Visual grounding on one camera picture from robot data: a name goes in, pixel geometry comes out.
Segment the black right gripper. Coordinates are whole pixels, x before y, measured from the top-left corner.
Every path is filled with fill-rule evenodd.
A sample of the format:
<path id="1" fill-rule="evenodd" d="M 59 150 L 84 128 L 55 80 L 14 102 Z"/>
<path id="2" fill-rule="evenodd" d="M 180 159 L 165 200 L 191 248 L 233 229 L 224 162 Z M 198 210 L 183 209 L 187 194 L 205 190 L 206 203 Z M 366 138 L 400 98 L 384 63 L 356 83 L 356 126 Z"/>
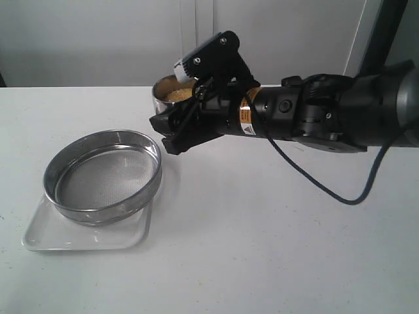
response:
<path id="1" fill-rule="evenodd" d="M 168 154 L 179 155 L 190 148 L 223 135 L 260 137 L 258 125 L 240 122 L 240 107 L 252 113 L 249 92 L 260 87 L 239 53 L 240 40 L 233 31 L 220 32 L 220 56 L 192 88 L 189 105 L 174 105 L 150 117 L 154 131 L 163 135 Z"/>

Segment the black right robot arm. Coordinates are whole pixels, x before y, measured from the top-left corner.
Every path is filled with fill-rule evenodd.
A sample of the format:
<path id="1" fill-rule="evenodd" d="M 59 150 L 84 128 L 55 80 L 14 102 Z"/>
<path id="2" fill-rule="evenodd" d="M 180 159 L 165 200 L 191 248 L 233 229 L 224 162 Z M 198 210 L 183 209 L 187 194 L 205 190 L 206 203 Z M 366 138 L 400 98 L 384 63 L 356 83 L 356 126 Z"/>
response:
<path id="1" fill-rule="evenodd" d="M 287 77 L 262 87 L 239 54 L 232 31 L 214 35 L 174 67 L 191 79 L 192 97 L 160 109 L 151 126 L 170 154 L 223 135 L 296 141 L 341 153 L 383 145 L 418 117 L 418 69 L 412 61 L 347 77 Z"/>

